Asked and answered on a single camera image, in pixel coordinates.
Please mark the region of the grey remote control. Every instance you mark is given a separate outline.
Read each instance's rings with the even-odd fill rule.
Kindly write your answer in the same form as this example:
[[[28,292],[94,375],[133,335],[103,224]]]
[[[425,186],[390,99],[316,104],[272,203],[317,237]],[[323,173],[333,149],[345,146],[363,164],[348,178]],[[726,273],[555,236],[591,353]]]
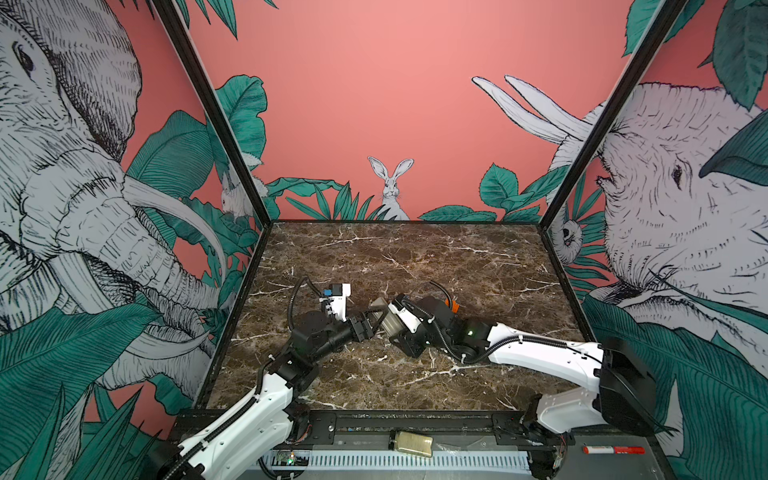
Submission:
[[[406,328],[406,325],[383,297],[375,299],[369,305],[368,314],[372,316],[376,330],[382,330],[388,339],[397,337]]]

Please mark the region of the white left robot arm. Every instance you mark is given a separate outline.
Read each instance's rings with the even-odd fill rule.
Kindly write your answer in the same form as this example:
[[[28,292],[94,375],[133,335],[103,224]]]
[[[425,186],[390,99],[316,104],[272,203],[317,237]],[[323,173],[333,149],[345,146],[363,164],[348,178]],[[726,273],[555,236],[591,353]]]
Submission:
[[[237,479],[272,448],[297,443],[311,430],[309,408],[298,397],[319,374],[319,362],[350,342],[375,336],[378,309],[352,311],[344,320],[310,311],[293,322],[277,356],[236,404],[177,445],[147,458],[140,479]]]

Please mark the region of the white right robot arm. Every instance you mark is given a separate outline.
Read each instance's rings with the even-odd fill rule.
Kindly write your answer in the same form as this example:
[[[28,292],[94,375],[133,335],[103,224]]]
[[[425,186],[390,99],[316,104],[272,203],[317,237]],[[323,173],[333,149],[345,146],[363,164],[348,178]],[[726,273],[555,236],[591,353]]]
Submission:
[[[527,430],[565,434],[606,424],[636,436],[654,431],[656,381],[621,339],[574,342],[463,320],[441,300],[428,296],[414,302],[404,294],[389,304],[382,326],[412,358],[432,347],[461,365],[511,365],[572,383],[571,390],[532,399],[521,421]]]

